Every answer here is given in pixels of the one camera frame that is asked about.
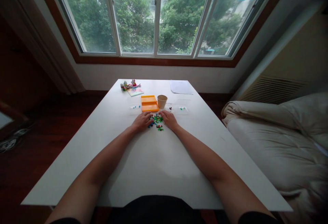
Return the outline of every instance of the paper cup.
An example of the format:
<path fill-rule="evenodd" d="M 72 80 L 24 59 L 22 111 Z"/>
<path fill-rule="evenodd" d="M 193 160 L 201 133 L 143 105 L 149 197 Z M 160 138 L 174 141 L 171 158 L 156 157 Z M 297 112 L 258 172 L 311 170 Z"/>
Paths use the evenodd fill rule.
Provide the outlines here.
<path fill-rule="evenodd" d="M 165 95 L 159 95 L 159 96 L 157 96 L 158 108 L 164 109 L 165 104 L 166 104 L 166 101 L 167 101 L 167 97 Z"/>

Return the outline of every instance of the wooden floor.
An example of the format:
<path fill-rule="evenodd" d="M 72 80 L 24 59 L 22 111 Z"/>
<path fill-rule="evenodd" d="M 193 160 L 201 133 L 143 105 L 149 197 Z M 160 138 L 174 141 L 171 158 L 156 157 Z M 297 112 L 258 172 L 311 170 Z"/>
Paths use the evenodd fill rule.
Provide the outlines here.
<path fill-rule="evenodd" d="M 0 222 L 44 223 L 51 210 L 21 206 L 21 201 L 49 168 L 73 135 L 100 103 L 106 92 L 85 92 L 46 101 L 26 115 L 34 126 L 12 150 L 0 154 Z M 200 94 L 219 117 L 231 95 Z M 108 208 L 96 208 L 92 223 L 106 223 Z M 202 211 L 215 223 L 213 211 Z"/>

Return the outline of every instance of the curtain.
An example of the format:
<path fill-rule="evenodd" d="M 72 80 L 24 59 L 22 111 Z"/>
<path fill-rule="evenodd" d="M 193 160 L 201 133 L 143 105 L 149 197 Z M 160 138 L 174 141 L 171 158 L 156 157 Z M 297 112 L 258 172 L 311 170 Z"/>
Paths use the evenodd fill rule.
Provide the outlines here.
<path fill-rule="evenodd" d="M 59 91 L 85 91 L 34 0 L 1 0 L 0 14 L 24 42 Z"/>

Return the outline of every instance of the tree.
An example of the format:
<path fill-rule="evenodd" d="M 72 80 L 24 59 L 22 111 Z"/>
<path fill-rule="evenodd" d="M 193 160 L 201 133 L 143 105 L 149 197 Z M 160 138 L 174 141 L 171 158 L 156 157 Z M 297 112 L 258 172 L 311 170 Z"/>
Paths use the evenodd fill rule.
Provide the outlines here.
<path fill-rule="evenodd" d="M 189 54 L 205 0 L 167 0 L 162 8 L 159 52 Z"/>
<path fill-rule="evenodd" d="M 115 52 L 105 0 L 67 0 L 88 52 Z"/>
<path fill-rule="evenodd" d="M 235 5 L 237 0 L 218 0 L 204 38 L 207 47 L 215 49 L 215 55 L 225 55 L 241 23 L 241 16 L 226 16 L 226 11 Z"/>
<path fill-rule="evenodd" d="M 89 52 L 115 52 L 105 0 L 68 0 Z M 122 51 L 152 52 L 154 22 L 146 0 L 114 0 Z"/>
<path fill-rule="evenodd" d="M 147 0 L 114 0 L 123 52 L 153 52 L 154 18 Z"/>
<path fill-rule="evenodd" d="M 236 34 L 240 17 L 226 11 L 237 0 L 218 0 L 205 35 L 205 48 L 226 46 Z M 105 0 L 68 0 L 89 52 L 115 52 Z M 190 54 L 205 0 L 167 0 L 161 9 L 160 53 Z M 154 18 L 147 0 L 114 0 L 123 52 L 153 52 Z"/>

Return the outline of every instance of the orange container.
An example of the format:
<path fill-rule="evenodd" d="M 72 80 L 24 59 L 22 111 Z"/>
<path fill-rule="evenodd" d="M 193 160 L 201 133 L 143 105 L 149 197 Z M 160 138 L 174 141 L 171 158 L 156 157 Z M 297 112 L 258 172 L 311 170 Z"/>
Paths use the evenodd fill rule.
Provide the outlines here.
<path fill-rule="evenodd" d="M 141 96 L 141 111 L 159 111 L 155 95 Z"/>

